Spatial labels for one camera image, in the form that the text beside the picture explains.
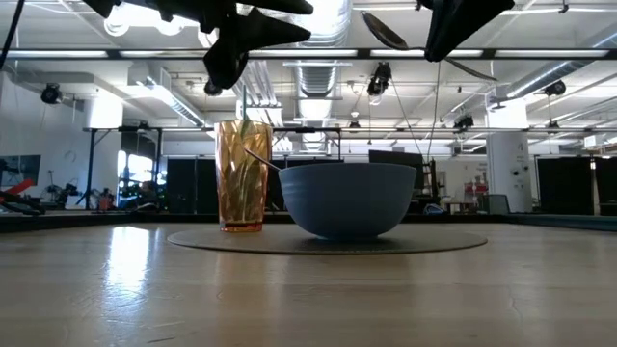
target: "white wall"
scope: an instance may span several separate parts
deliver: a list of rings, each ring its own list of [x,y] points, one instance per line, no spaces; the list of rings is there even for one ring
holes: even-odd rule
[[[39,197],[51,184],[50,170],[56,185],[73,180],[84,192],[90,134],[82,129],[88,116],[65,105],[43,104],[38,93],[16,86],[4,73],[0,79],[0,156],[41,155],[39,184],[26,194]],[[116,187],[119,150],[118,133],[110,134],[95,148],[93,188]]]

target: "blue bowl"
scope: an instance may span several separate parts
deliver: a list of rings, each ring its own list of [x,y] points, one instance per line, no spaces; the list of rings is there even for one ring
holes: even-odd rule
[[[392,230],[412,200],[416,169],[394,164],[315,164],[279,172],[291,218],[331,240],[375,238]]]

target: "woven placemat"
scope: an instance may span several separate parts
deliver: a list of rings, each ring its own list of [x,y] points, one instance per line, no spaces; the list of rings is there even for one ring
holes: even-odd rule
[[[258,254],[413,254],[454,251],[484,245],[483,236],[427,225],[400,225],[375,240],[334,242],[319,239],[296,225],[266,225],[262,232],[227,233],[204,225],[168,237],[174,244],[215,251]]]

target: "spoon handle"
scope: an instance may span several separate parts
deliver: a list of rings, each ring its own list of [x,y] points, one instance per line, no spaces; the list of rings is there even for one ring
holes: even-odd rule
[[[277,168],[276,166],[274,166],[272,163],[270,163],[269,161],[263,159],[262,157],[258,156],[257,154],[255,154],[252,150],[244,148],[244,150],[249,153],[249,155],[251,155],[253,158],[257,159],[258,161],[262,162],[263,164],[267,165],[268,167],[270,167],[270,169],[272,170],[276,170],[276,171],[280,171],[281,169]]]

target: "ventilation duct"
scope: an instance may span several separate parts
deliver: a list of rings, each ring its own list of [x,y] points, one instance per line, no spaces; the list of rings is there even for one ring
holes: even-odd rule
[[[349,24],[351,22],[351,0],[309,0],[314,7],[313,15],[294,15],[292,23],[300,25],[312,32],[310,39],[298,43],[302,48],[332,48],[344,46],[347,42]],[[339,67],[334,67],[336,61],[322,61],[333,64],[332,67],[296,67],[296,83],[298,88],[298,112],[305,119],[306,126],[324,126],[325,119],[332,111],[336,80]],[[314,135],[304,135],[303,141],[307,149],[324,149],[325,137],[319,136],[324,142],[316,142]]]
[[[581,47],[593,48],[617,48],[617,24],[599,32],[599,34],[586,40]],[[549,63],[538,70],[526,75],[521,80],[507,87],[505,95],[507,99],[519,98],[543,89],[544,87],[562,79],[563,77],[586,67],[595,61],[570,61]]]

